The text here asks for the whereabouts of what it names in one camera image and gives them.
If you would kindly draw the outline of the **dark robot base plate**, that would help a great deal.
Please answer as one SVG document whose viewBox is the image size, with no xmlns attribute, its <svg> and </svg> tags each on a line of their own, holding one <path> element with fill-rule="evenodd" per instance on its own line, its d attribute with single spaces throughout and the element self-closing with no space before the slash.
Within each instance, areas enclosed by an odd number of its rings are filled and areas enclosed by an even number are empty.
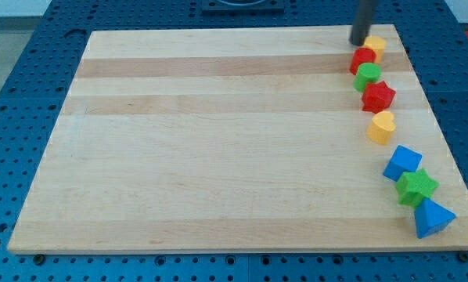
<svg viewBox="0 0 468 282">
<path fill-rule="evenodd" d="M 256 13 L 283 12 L 283 0 L 202 0 L 201 13 L 205 15 L 218 13 Z"/>
</svg>

